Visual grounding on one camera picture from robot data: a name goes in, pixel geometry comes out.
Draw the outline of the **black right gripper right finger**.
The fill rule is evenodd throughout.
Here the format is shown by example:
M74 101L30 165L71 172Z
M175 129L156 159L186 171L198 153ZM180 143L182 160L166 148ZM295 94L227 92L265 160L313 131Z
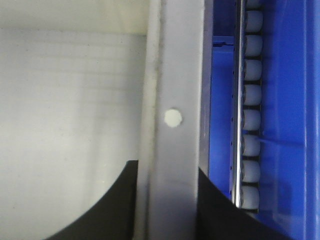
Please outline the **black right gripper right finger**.
M235 207L199 169L196 239L289 240L290 238Z

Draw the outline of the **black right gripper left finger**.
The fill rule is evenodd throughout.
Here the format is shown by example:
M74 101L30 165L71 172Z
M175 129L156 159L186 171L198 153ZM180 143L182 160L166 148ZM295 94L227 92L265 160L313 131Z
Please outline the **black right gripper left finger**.
M110 189L87 212L49 240L131 240L134 236L138 161L126 162Z

